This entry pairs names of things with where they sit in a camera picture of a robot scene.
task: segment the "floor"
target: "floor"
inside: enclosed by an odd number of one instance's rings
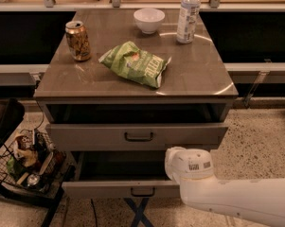
[[[27,111],[19,129],[32,129],[41,120],[40,113]],[[285,109],[232,109],[226,123],[229,125],[226,136],[219,149],[211,151],[218,178],[285,177]],[[91,201],[63,196],[50,226],[264,226],[239,218],[194,210],[182,204],[180,199],[174,198],[149,199],[147,204],[142,199],[133,199],[131,204],[133,209],[123,199]],[[144,218],[134,218],[135,212],[141,210],[143,204]],[[0,197],[0,227],[41,226],[45,211],[40,207],[3,201]]]

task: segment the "green chip bag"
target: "green chip bag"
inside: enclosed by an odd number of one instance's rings
[[[162,72],[170,58],[165,61],[152,53],[140,50],[133,42],[126,42],[106,52],[98,61],[120,77],[159,88]]]

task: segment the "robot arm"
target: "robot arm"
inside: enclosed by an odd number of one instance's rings
[[[178,147],[167,150],[165,170],[190,207],[285,227],[285,179],[219,180],[208,151]]]

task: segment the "aluminum can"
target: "aluminum can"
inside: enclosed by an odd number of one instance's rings
[[[71,21],[65,26],[66,40],[70,53],[76,61],[86,61],[91,57],[86,27],[82,21]]]

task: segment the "plastic bottle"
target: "plastic bottle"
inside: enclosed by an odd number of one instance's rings
[[[194,39],[200,0],[182,0],[179,13],[177,41],[181,44],[191,43]]]

